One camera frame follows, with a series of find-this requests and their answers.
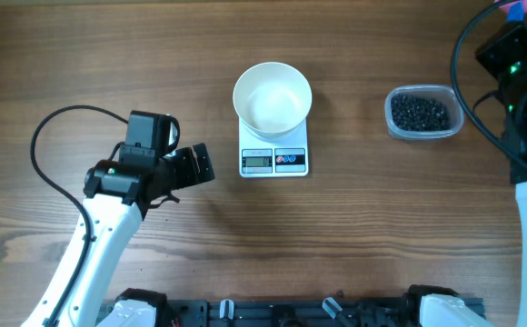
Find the pink scoop blue handle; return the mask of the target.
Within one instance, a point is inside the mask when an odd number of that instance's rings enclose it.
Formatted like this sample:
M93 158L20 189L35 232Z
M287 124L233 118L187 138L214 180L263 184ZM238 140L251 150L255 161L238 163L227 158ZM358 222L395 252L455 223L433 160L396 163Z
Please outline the pink scoop blue handle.
M500 9L506 14L507 23L522 23L527 14L527 0L512 1Z

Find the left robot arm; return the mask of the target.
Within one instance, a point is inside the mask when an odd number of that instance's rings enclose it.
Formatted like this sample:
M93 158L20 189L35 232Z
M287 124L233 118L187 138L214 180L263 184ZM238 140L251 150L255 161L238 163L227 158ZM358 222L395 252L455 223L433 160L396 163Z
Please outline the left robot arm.
M124 141L87 171L82 201L38 172L77 208L79 218L26 326L97 325L118 261L146 214L176 202L174 191L214 179L205 145L179 148L181 128L170 114L133 111L124 123Z

